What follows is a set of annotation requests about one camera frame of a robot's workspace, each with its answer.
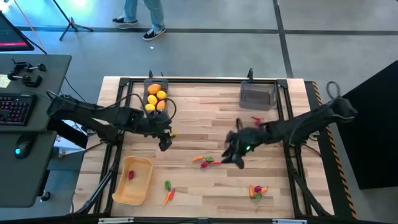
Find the jeans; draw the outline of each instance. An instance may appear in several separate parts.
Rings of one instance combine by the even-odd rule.
[[[144,0],[144,3],[150,11],[152,28],[156,32],[164,29],[163,8],[160,0]],[[134,22],[137,20],[137,4],[138,0],[126,0],[124,2],[124,19],[126,22]]]

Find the floor tile line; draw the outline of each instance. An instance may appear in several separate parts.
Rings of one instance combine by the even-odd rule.
[[[30,27],[17,26],[21,31],[31,31]],[[36,31],[63,32],[65,27],[38,26]],[[92,27],[94,32],[147,32],[148,28],[118,29],[115,27]],[[169,28],[170,33],[197,33],[197,34],[279,34],[285,35],[398,35],[398,30],[290,30],[290,29],[202,29],[202,28]]]
[[[278,26],[278,31],[279,31],[280,47],[282,49],[282,57],[284,59],[286,76],[287,76],[287,78],[293,78],[292,64],[290,63],[289,51],[287,49],[286,36],[285,36],[285,32],[284,32],[284,24],[282,22],[282,16],[280,14],[279,3],[278,3],[278,0],[272,0],[272,2],[274,3],[275,18],[276,18],[276,24]]]

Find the sneaker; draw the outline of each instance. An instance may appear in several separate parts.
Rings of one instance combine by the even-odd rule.
[[[161,31],[156,32],[154,29],[150,28],[148,30],[148,32],[146,32],[144,34],[144,36],[142,37],[144,40],[153,40],[156,37],[160,36],[161,34],[163,34],[166,31],[166,28],[163,28]]]
[[[121,16],[119,18],[112,19],[112,22],[114,22],[117,25],[120,25],[120,27],[119,27],[120,29],[128,29],[128,28],[130,28],[129,26],[133,26],[138,23],[138,21],[126,22],[126,21],[124,21],[123,16]]]

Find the desk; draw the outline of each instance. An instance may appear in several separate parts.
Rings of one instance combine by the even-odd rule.
[[[20,80],[11,81],[7,88],[0,88],[1,93],[20,93],[22,91],[29,91],[30,93],[38,95],[35,109],[30,115],[27,126],[0,126],[0,132],[44,131],[50,121],[50,118],[47,115],[47,108],[50,106],[51,101],[41,97],[40,95],[47,97],[47,90],[53,91],[56,94],[60,92],[63,79],[67,74],[72,56],[50,54],[0,54],[0,74],[7,75],[14,69],[14,63],[11,59],[14,59],[16,62],[28,62],[33,66],[43,63],[46,66],[47,71],[40,72],[38,70],[34,70],[32,73],[25,71],[21,72],[21,75],[29,74],[33,76],[33,78],[40,75],[43,78],[43,81],[38,88],[26,87]]]
[[[0,176],[3,183],[0,186],[0,207],[31,207],[39,194],[42,181],[45,180],[44,174],[57,132],[59,135],[69,133],[69,136],[73,135],[75,139],[81,139],[78,144],[83,147],[86,145],[84,142],[86,136],[62,121],[50,119],[47,115],[47,108],[51,101],[47,98],[46,91],[59,93],[72,57],[70,55],[0,54],[0,74],[8,74],[14,69],[12,58],[16,62],[28,62],[33,66],[43,63],[47,68],[46,72],[34,70],[29,74],[33,77],[40,75],[43,78],[38,88],[26,87],[20,80],[11,81],[7,88],[0,88],[1,93],[28,91],[38,95],[27,126],[0,126]],[[21,133],[26,132],[36,133],[37,139],[28,157],[16,159],[14,155],[16,141]]]
[[[104,77],[98,104],[107,106],[115,102],[120,77]],[[288,79],[289,94],[294,116],[310,110],[305,84],[302,79]],[[261,145],[245,158],[245,169],[234,164],[222,164],[199,169],[192,163],[196,156],[220,158],[228,131],[234,128],[236,118],[244,126],[253,126],[251,116],[266,120],[278,119],[276,108],[270,111],[245,110],[239,107],[240,84],[230,83],[170,83],[169,97],[177,104],[177,114],[172,127],[180,134],[173,139],[165,152],[158,147],[158,139],[144,138],[126,133],[119,166],[123,158],[138,156],[149,158],[154,171],[147,198],[140,206],[113,203],[113,217],[239,217],[239,218],[293,218],[292,199],[283,147],[278,144]],[[132,92],[143,95],[142,83],[135,83]],[[282,107],[287,118],[286,104]],[[140,108],[137,98],[131,99],[131,107]],[[88,145],[98,139],[91,138]],[[308,145],[318,149],[315,142]],[[103,164],[105,145],[87,151],[75,190],[75,208],[80,208],[97,188]],[[326,211],[333,213],[328,184],[322,159],[311,150],[302,149],[308,188]],[[176,188],[174,199],[164,205],[165,180]],[[260,200],[249,198],[249,185],[269,186],[268,193]],[[105,188],[101,211],[104,209],[108,188]],[[305,211],[302,193],[298,190],[301,211]]]

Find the gray plastic container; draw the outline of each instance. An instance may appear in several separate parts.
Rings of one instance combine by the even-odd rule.
[[[144,104],[148,104],[148,86],[152,85],[152,84],[159,84],[162,87],[162,91],[165,91],[167,96],[169,95],[169,81],[165,78],[147,78],[144,80]],[[167,113],[167,104],[169,102],[166,101],[166,109],[161,110],[164,113]]]
[[[239,106],[252,110],[271,110],[276,105],[275,85],[258,85],[243,81]]]

